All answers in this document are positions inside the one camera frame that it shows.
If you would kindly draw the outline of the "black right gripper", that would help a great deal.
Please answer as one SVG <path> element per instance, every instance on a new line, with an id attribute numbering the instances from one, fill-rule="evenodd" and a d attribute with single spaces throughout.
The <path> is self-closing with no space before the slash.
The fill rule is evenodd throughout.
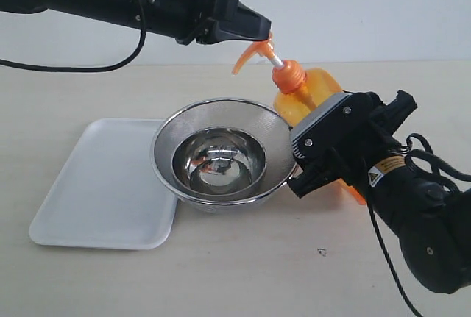
<path id="1" fill-rule="evenodd" d="M 366 180 L 366 164 L 389 150 L 397 151 L 400 143 L 393 134 L 417 109 L 414 97 L 399 90 L 393 101 L 381 101 L 368 119 L 313 160 L 295 158 L 302 171 L 288 179 L 291 191 L 303 198 L 338 179 L 357 187 Z"/>

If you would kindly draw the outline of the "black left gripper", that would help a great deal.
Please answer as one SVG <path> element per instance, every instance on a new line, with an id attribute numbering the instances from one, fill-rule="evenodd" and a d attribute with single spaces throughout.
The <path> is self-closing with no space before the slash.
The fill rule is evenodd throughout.
<path id="1" fill-rule="evenodd" d="M 146 29 L 174 38 L 212 45 L 229 40 L 265 41 L 272 22 L 238 0 L 141 0 Z"/>

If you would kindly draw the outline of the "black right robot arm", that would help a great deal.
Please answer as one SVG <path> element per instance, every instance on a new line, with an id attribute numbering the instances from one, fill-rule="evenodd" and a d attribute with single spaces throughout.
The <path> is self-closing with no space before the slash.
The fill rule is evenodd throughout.
<path id="1" fill-rule="evenodd" d="M 352 186 L 397 236 L 414 277 L 435 293 L 470 284 L 470 176 L 414 149 L 394 133 L 417 108 L 399 91 L 384 103 L 373 92 L 335 93 L 290 131 L 302 173 L 289 181 L 304 197 L 338 179 Z"/>

